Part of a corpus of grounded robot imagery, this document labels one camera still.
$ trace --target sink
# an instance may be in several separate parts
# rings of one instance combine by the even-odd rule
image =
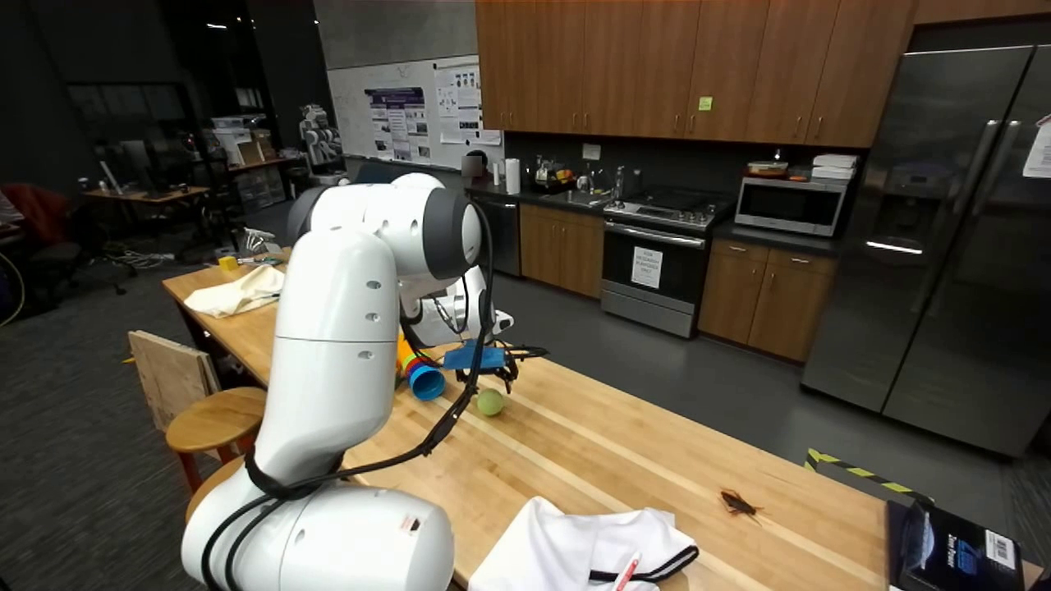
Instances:
[[[586,209],[603,209],[606,208],[606,201],[599,195],[549,195],[543,201],[573,203],[573,208],[586,208]]]

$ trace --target stainless steel refrigerator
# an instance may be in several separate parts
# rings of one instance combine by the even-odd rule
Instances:
[[[1051,46],[899,59],[803,386],[1026,452],[1051,412]]]

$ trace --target floor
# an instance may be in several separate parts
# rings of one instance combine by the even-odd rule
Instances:
[[[283,209],[253,225],[277,231]],[[183,270],[152,270],[126,296],[86,274],[81,296],[0,329],[0,578],[14,591],[194,587],[179,566],[179,465],[152,431],[126,343],[127,329],[189,340],[160,291],[173,274]],[[840,452],[1016,537],[1031,562],[1051,566],[1047,458],[1003,463],[803,395],[800,366],[713,340],[681,343],[533,283],[502,278],[501,307],[518,320],[514,343],[549,346],[570,367],[793,463],[809,448]]]

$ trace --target kitchen cabinet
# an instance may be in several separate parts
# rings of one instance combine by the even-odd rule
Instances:
[[[599,299],[606,220],[540,203],[522,203],[518,213],[522,276]]]
[[[1051,0],[919,0],[918,6],[918,28],[1003,16],[1051,16]]]
[[[915,0],[708,0],[690,135],[868,147],[909,23]]]
[[[828,255],[715,240],[696,329],[806,363],[832,278]]]
[[[725,343],[751,346],[751,320],[764,291],[769,251],[715,240],[704,278],[696,329]]]
[[[487,125],[868,147],[918,0],[477,0]]]
[[[700,0],[477,0],[487,125],[681,138]]]

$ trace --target stove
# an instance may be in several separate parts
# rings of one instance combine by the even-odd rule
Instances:
[[[725,195],[643,195],[606,208],[603,310],[681,340],[693,336],[709,231]]]

